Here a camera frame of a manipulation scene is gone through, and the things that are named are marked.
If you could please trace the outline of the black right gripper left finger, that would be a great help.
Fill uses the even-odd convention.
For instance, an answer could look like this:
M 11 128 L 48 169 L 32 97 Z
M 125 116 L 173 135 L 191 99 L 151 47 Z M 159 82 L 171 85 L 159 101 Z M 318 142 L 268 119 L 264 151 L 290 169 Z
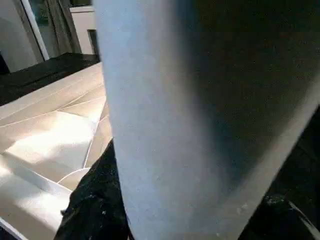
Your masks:
M 81 178 L 61 211 L 57 240 L 127 240 L 130 236 L 114 143 Z

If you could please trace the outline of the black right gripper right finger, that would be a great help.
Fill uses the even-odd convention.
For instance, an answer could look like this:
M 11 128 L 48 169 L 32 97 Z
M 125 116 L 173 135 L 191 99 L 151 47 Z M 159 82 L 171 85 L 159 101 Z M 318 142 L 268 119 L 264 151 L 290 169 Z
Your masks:
M 282 195 L 267 195 L 240 234 L 241 240 L 318 240 L 320 231 Z

